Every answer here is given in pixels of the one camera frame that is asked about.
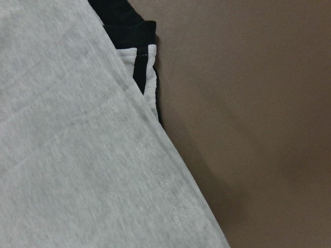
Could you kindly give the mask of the grey cartoon print t-shirt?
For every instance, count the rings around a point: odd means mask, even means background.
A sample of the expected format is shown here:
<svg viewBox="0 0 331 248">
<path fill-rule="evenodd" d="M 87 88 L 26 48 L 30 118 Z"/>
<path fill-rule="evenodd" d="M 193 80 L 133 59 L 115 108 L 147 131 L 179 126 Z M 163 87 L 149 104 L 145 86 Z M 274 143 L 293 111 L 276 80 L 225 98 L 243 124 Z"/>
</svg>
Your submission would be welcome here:
<svg viewBox="0 0 331 248">
<path fill-rule="evenodd" d="M 1 1 L 1 247 L 228 247 L 87 1 Z"/>
</svg>

